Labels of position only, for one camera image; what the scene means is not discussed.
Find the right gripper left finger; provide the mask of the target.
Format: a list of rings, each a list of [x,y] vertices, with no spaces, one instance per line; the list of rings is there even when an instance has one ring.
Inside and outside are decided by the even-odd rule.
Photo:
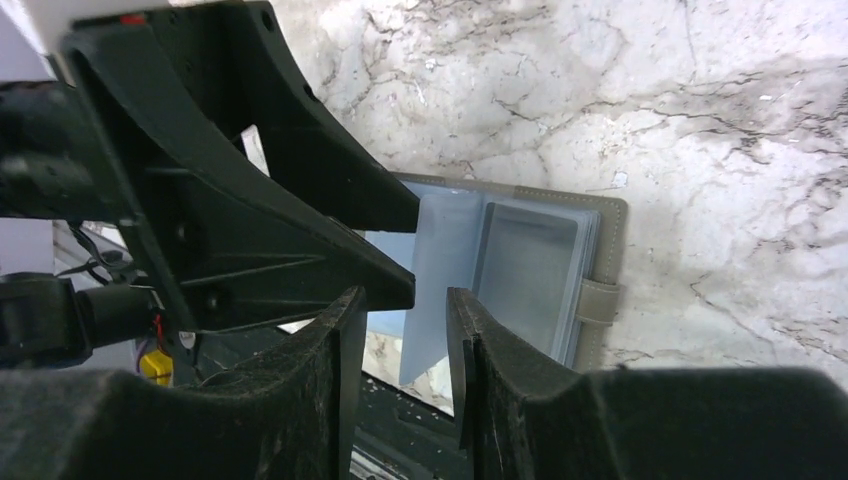
[[[122,370],[1,376],[5,479],[345,479],[367,314],[353,287],[312,322],[185,388]]]

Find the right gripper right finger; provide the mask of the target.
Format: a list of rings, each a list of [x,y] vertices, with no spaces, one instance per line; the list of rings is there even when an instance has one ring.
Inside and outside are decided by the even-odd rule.
[[[843,479],[847,395],[805,368],[580,374],[446,295],[459,444],[476,479]]]

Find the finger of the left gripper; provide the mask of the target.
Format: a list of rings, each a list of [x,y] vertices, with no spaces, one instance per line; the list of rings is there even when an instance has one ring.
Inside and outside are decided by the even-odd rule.
[[[229,139],[257,127],[270,177],[354,230],[412,233],[419,200],[318,100],[267,1],[147,12],[192,98]]]
[[[152,29],[81,29],[62,43],[77,91],[118,104],[133,219],[116,222],[178,328],[217,332],[311,318],[352,287],[372,310],[414,303],[415,280],[268,172],[254,125],[229,140]]]

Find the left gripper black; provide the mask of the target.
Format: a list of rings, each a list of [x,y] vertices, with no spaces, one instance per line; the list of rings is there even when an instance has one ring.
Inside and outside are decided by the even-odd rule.
[[[2,82],[2,216],[132,221],[123,166],[132,137],[128,116],[98,89]]]

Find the grey leather card holder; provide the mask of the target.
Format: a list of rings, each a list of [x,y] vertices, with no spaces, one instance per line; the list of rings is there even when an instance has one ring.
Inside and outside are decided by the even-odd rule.
[[[365,235],[416,279],[412,309],[368,318],[371,331],[402,339],[401,384],[447,355],[451,287],[469,289],[554,361],[577,371],[600,365],[621,291],[624,200],[426,175],[401,181],[420,200],[412,231]]]

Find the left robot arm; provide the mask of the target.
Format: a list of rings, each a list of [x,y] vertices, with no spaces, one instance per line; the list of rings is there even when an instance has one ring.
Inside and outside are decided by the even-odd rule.
[[[1,83],[1,213],[65,221],[106,277],[3,275],[3,366],[307,319],[351,287],[412,307],[362,232],[413,232],[418,198],[313,94],[269,2],[91,15],[58,46],[62,78]]]

